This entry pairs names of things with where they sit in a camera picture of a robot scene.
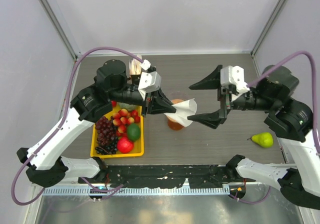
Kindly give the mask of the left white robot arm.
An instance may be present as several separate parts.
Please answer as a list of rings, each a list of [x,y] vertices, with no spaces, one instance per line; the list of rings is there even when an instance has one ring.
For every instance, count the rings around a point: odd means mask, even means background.
[[[102,183],[107,168],[98,157],[73,159],[62,156],[66,148],[85,130],[112,111],[112,101],[141,106],[142,114],[176,113],[160,89],[161,77],[156,72],[143,72],[139,85],[148,93],[141,95],[138,85],[128,84],[126,65],[108,60],[96,71],[94,83],[82,89],[70,102],[61,121],[37,144],[17,151],[19,160],[27,163],[28,179],[43,188],[62,180],[86,178]]]

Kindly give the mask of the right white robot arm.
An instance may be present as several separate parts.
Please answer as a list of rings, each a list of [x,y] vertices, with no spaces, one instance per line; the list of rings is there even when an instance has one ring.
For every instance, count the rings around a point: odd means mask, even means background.
[[[217,66],[192,90],[217,90],[219,110],[195,114],[190,121],[216,129],[230,111],[263,111],[264,122],[287,148],[294,168],[272,167],[235,155],[226,164],[226,175],[232,181],[251,179],[281,192],[292,204],[309,209],[320,207],[320,158],[314,141],[313,112],[308,105],[292,98],[299,80],[284,67],[270,65],[258,83],[248,87],[244,69],[239,66]]]

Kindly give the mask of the round wooden dripper stand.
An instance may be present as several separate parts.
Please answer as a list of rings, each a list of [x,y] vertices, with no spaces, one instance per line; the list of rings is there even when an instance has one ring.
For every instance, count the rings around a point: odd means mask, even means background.
[[[184,100],[183,100],[183,99],[176,98],[176,99],[172,99],[171,102],[175,105],[175,104],[184,102]]]

